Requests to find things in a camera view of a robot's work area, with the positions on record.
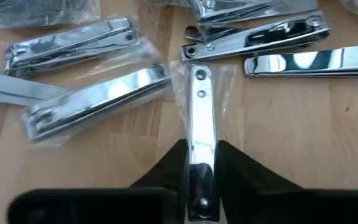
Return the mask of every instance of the wood grain surface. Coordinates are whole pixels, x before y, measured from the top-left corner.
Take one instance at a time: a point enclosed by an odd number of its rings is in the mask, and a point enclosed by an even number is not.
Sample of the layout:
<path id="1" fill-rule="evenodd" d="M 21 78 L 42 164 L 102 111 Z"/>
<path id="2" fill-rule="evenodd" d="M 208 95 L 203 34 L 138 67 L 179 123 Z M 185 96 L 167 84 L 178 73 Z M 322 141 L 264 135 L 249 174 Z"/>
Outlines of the wood grain surface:
<path id="1" fill-rule="evenodd" d="M 188 9 L 103 0 L 103 16 L 139 7 L 141 25 L 168 60 L 179 59 L 192 24 Z M 305 50 L 358 45 L 358 16 L 337 0 L 320 0 L 333 31 Z M 266 21 L 238 24 L 252 27 Z M 0 30 L 4 49 L 13 41 L 49 30 Z M 241 66 L 242 59 L 220 63 Z M 77 69 L 89 69 L 82 65 Z M 73 71 L 37 79 L 74 88 Z M 303 187 L 358 189 L 358 78 L 235 78 L 222 139 Z M 172 93 L 112 116 L 58 149 L 31 144 L 19 121 L 22 108 L 0 105 L 0 223 L 9 202 L 36 188 L 127 187 L 186 137 Z"/>

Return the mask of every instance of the wooden table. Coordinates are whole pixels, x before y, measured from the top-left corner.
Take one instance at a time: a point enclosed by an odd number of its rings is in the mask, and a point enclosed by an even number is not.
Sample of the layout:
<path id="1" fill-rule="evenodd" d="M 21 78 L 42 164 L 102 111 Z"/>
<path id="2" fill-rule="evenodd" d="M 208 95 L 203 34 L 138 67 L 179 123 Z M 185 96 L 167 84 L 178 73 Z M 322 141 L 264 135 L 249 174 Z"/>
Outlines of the wooden table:
<path id="1" fill-rule="evenodd" d="M 103 16 L 135 7 L 120 0 L 103 0 L 102 5 Z M 358 16 L 337 0 L 320 0 L 320 8 L 333 31 L 324 42 L 304 50 L 358 45 Z M 178 59 L 186 43 L 184 30 L 191 24 L 189 10 L 140 4 L 141 18 L 152 15 L 154 20 L 141 20 L 144 32 L 168 60 Z M 0 30 L 0 73 L 4 49 L 40 32 L 50 31 Z M 225 62 L 241 66 L 242 60 Z M 72 73 L 37 80 L 66 88 L 85 85 L 71 82 Z M 358 189 L 358 78 L 238 76 L 232 92 L 229 119 L 219 127 L 222 139 L 302 187 Z M 52 150 L 27 140 L 21 111 L 0 105 L 0 223 L 9 201 L 26 190 L 127 187 L 186 136 L 172 93 L 113 116 Z"/>

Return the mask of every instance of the black object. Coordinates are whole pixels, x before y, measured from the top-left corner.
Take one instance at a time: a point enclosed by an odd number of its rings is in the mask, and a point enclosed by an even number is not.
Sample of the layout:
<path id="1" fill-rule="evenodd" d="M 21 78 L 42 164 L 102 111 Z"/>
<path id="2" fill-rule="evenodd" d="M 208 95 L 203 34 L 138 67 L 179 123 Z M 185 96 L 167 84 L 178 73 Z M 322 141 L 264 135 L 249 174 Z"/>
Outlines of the black object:
<path id="1" fill-rule="evenodd" d="M 218 148 L 218 189 L 228 223 L 358 223 L 358 191 L 303 189 L 225 141 Z M 185 140 L 178 141 L 129 189 L 24 194 L 11 204 L 9 223 L 82 224 L 109 217 L 102 223 L 183 223 L 187 149 Z"/>
<path id="2" fill-rule="evenodd" d="M 0 0 L 0 27 L 45 27 L 75 22 L 88 0 Z"/>

